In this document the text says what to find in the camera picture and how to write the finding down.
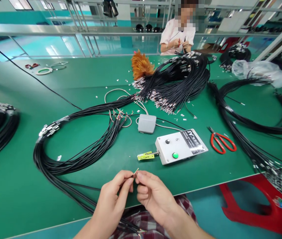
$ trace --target floor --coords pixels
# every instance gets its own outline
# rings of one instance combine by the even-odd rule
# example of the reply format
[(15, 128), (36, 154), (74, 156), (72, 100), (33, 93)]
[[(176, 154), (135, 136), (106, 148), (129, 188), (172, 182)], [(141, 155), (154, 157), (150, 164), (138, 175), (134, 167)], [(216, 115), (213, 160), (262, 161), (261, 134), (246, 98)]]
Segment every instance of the floor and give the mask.
[[(101, 54), (131, 54), (137, 49), (140, 49), (146, 54), (157, 52), (159, 41), (158, 37), (132, 37), (131, 39), (132, 45), (121, 45), (123, 40), (120, 37), (101, 37), (96, 38), (96, 41)], [(51, 57), (52, 55), (68, 55), (75, 58), (82, 54), (75, 39), (72, 37), (17, 37), (15, 40), (29, 55), (44, 55), (47, 57)], [(89, 51), (81, 36), (78, 36), (78, 40), (83, 47), (84, 54), (89, 56)], [(216, 39), (214, 37), (195, 37), (193, 49), (201, 49), (205, 43), (213, 43), (215, 40)], [(94, 39), (91, 38), (91, 41), (95, 51), (97, 51)], [(259, 54), (270, 43), (270, 41), (263, 38), (253, 39), (249, 48), (252, 53)], [(0, 50), (11, 59), (16, 59), (16, 56), (23, 55), (24, 53), (11, 39), (1, 41)], [(7, 59), (0, 54), (0, 61), (6, 60)], [(256, 202), (268, 204), (262, 193), (247, 183), (240, 181), (231, 182), (230, 188), (234, 191), (234, 196), (243, 209), (256, 212)], [(188, 193), (187, 197), (193, 205), (199, 225), (216, 238), (282, 238), (282, 235), (271, 231), (247, 226), (237, 222), (231, 222), (227, 219), (221, 208), (225, 205), (225, 202), (218, 186)], [(15, 238), (73, 238), (86, 222), (87, 219), (84, 219), (30, 234), (17, 236)]]
[[(254, 186), (235, 181), (229, 183), (229, 187), (239, 206), (250, 212), (257, 213), (257, 204), (269, 204), (265, 196)], [(187, 194), (191, 201), (197, 221), (200, 227), (218, 239), (282, 239), (282, 235), (267, 231), (262, 228), (232, 222), (224, 215), (222, 206), (226, 206), (218, 186), (206, 188)], [(70, 239), (85, 225), (87, 219), (60, 225), (54, 228), (37, 231), (18, 236), (18, 239), (58, 238)]]

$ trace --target red scissors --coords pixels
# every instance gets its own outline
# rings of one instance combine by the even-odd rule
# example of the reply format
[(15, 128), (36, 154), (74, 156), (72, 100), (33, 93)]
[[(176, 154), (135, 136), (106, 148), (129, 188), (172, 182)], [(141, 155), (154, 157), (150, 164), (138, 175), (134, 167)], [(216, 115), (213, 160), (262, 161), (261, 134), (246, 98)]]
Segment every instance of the red scissors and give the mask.
[[(235, 152), (237, 150), (236, 145), (233, 143), (232, 140), (230, 140), (228, 137), (225, 137), (224, 135), (221, 135), (219, 133), (215, 133), (214, 130), (211, 127), (207, 127), (211, 132), (211, 145), (212, 147), (216, 150), (216, 152), (220, 153), (220, 154), (225, 154), (226, 151), (223, 147), (223, 145), (225, 145), (226, 148), (228, 148), (230, 151)], [(233, 148), (231, 148), (230, 146), (227, 145), (227, 143), (222, 139), (226, 139), (228, 142), (230, 142), (230, 144), (232, 145)], [(216, 143), (219, 145), (219, 147), (222, 149), (222, 151), (219, 151), (215, 145), (214, 145), (214, 140), (216, 141)]]
[(37, 64), (37, 63), (34, 63), (33, 65), (27, 64), (27, 65), (25, 65), (25, 68), (31, 70), (31, 69), (33, 69), (33, 68), (35, 68), (35, 67), (37, 67), (37, 66), (39, 66), (39, 64)]

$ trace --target green workbench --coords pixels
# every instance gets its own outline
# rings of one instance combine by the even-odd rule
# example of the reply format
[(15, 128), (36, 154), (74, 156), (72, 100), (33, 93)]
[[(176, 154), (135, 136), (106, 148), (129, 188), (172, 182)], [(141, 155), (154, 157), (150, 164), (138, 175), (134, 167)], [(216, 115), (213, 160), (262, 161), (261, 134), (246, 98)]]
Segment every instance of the green workbench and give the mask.
[[(168, 56), (149, 58), (155, 66), (158, 66), (159, 63), (166, 61)], [(115, 88), (136, 92), (128, 85), (133, 82), (130, 59), (129, 56), (62, 59), (69, 61), (66, 69), (37, 77), (72, 103), (87, 108), (104, 103), (105, 93)], [(60, 59), (46, 59), (16, 62), (21, 67), (34, 62), (45, 67), (59, 61)], [(210, 79), (220, 87), (234, 80), (235, 77), (223, 72), (217, 60), (211, 64)], [(114, 101), (121, 95), (124, 95), (124, 92), (111, 92), (107, 100)], [(282, 108), (270, 86), (248, 85), (229, 96), (245, 104), (243, 106), (228, 99), (234, 110), (258, 123), (275, 125), (282, 116)], [(91, 216), (49, 183), (33, 162), (33, 149), (43, 126), (77, 111), (76, 108), (48, 91), (10, 62), (0, 63), (0, 102), (12, 104), (21, 112), (21, 122), (15, 136), (0, 152), (0, 238)], [(133, 118), (133, 124), (120, 131), (112, 148), (99, 161), (63, 178), (74, 183), (100, 188), (120, 170), (135, 171), (140, 168), (158, 175), (173, 195), (177, 195), (254, 174), (249, 158), (240, 147), (236, 152), (227, 150), (226, 154), (221, 155), (210, 146), (211, 133), (207, 126), (211, 126), (218, 133), (228, 135), (231, 139), (233, 136), (222, 121), (215, 100), (207, 88), (197, 99), (188, 103), (189, 109), (197, 119), (193, 119), (185, 108), (177, 115), (167, 115), (156, 109), (151, 101), (146, 107), (151, 115), (174, 122), (186, 129), (194, 128), (209, 151), (189, 160), (165, 166), (161, 164), (159, 157), (151, 161), (138, 161), (137, 154), (156, 149), (154, 143), (157, 137), (175, 131), (156, 127), (153, 134), (139, 133)], [(129, 113), (140, 110), (140, 114), (144, 113), (136, 104), (125, 106), (123, 110)], [(48, 141), (46, 152), (51, 158), (57, 159), (61, 155), (61, 160), (68, 159), (100, 138), (108, 123), (109, 117), (100, 115), (71, 121)], [(167, 122), (158, 121), (158, 123), (174, 127)], [(256, 145), (282, 159), (282, 140), (244, 126), (239, 128)], [(80, 190), (97, 200), (98, 192)], [(139, 203), (135, 190), (133, 195), (128, 197), (127, 207), (137, 204)]]

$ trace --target hand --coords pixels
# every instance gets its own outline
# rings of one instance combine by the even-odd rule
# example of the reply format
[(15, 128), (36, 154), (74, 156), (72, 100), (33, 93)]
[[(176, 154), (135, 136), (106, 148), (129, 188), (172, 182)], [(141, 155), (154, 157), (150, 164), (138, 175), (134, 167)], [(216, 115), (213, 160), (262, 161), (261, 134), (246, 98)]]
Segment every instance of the hand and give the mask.
[(122, 217), (128, 193), (133, 192), (134, 179), (130, 178), (132, 175), (131, 171), (121, 170), (113, 180), (102, 186), (95, 212), (90, 220), (89, 230), (93, 235), (90, 234), (91, 237), (87, 238), (109, 238), (115, 231)]
[(143, 184), (138, 186), (138, 201), (161, 226), (167, 227), (180, 206), (158, 176), (147, 171), (138, 171), (136, 176), (136, 183)]
[(173, 48), (174, 49), (179, 48), (180, 44), (181, 44), (180, 38), (173, 40)]
[(188, 48), (188, 41), (183, 42), (182, 45), (183, 45), (183, 49), (187, 49)]

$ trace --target plastic bag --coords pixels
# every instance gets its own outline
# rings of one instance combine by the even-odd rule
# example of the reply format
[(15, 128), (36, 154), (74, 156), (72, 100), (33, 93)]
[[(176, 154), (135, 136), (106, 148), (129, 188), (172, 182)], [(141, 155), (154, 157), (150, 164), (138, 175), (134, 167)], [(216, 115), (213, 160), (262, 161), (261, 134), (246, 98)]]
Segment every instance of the plastic bag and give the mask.
[(282, 87), (282, 70), (269, 61), (236, 60), (232, 65), (232, 73), (239, 79), (265, 77), (275, 88)]

